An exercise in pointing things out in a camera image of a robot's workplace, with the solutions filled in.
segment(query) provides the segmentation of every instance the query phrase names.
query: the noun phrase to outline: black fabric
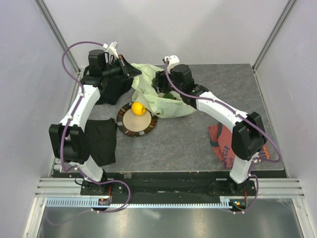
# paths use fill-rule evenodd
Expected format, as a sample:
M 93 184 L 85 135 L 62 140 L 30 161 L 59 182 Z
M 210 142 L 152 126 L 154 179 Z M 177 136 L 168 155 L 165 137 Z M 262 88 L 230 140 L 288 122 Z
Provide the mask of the black fabric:
M 87 120 L 85 135 L 90 147 L 91 157 L 98 166 L 115 163 L 115 147 L 117 124 L 114 119 L 109 120 Z
M 130 90 L 132 82 L 133 78 L 125 79 L 122 77 L 109 79 L 103 94 L 96 104 L 108 103 L 115 105 L 119 97 Z

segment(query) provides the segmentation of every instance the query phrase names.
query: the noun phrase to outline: reflective floor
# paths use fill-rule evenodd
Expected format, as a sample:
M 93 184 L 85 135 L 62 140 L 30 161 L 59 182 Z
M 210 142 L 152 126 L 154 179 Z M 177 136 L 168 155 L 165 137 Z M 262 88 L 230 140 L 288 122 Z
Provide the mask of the reflective floor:
M 258 112 L 266 132 L 272 136 L 264 105 L 249 64 L 190 65 L 196 83 L 202 84 L 233 107 Z M 132 99 L 134 89 L 116 105 L 95 105 L 89 119 L 116 119 L 120 108 Z M 159 119 L 149 134 L 130 137 L 117 131 L 116 163 L 107 172 L 221 171 L 224 167 L 210 145 L 208 127 L 217 124 L 211 116 L 195 112 L 175 119 Z M 269 146 L 271 157 L 277 159 Z M 262 162 L 255 170 L 281 170 L 282 163 Z
M 49 208 L 52 222 L 87 208 Z M 257 200 L 244 215 L 216 209 L 142 209 L 86 213 L 61 226 L 42 222 L 45 238 L 302 238 L 292 200 Z

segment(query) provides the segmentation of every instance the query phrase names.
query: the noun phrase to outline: red bag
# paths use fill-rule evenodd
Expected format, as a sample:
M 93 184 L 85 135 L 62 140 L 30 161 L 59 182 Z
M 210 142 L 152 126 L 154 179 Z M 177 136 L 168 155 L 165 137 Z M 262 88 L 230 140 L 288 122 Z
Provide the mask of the red bag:
M 209 134 L 211 137 L 210 144 L 213 148 L 213 151 L 223 166 L 227 170 L 231 169 L 235 158 L 235 154 L 231 149 L 231 131 L 218 122 L 217 125 L 212 125 L 209 127 Z M 261 160 L 270 159 L 267 145 L 264 145 L 257 158 Z

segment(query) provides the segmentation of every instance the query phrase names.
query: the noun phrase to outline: floor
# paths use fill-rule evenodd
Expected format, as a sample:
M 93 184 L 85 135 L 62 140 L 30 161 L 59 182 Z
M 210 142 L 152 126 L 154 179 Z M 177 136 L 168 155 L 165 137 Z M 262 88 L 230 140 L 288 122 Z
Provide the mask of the floor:
M 88 208 L 47 209 L 47 217 L 59 223 Z M 51 226 L 43 219 L 40 237 L 303 238 L 303 234 L 292 200 L 279 199 L 257 200 L 245 215 L 220 209 L 127 208 L 109 214 L 89 212 L 60 226 Z
M 190 65 L 193 78 L 233 107 L 262 116 L 266 132 L 273 136 L 264 105 L 249 64 Z M 129 103 L 134 89 L 115 106 L 94 106 L 89 119 L 116 119 L 120 108 Z M 116 163 L 104 166 L 107 172 L 223 171 L 225 168 L 210 145 L 208 127 L 217 124 L 211 116 L 196 111 L 175 119 L 158 119 L 154 130 L 141 137 L 117 131 Z M 277 153 L 271 145 L 273 159 Z M 255 170 L 281 170 L 282 163 L 262 162 Z

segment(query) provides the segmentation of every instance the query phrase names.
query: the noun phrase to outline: round plate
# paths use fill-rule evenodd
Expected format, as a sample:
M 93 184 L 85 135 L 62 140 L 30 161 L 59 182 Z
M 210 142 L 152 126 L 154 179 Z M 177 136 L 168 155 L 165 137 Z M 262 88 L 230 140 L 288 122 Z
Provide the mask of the round plate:
M 119 130 L 129 136 L 141 136 L 148 134 L 157 124 L 158 117 L 146 111 L 144 115 L 137 116 L 131 110 L 132 103 L 124 105 L 117 114 Z

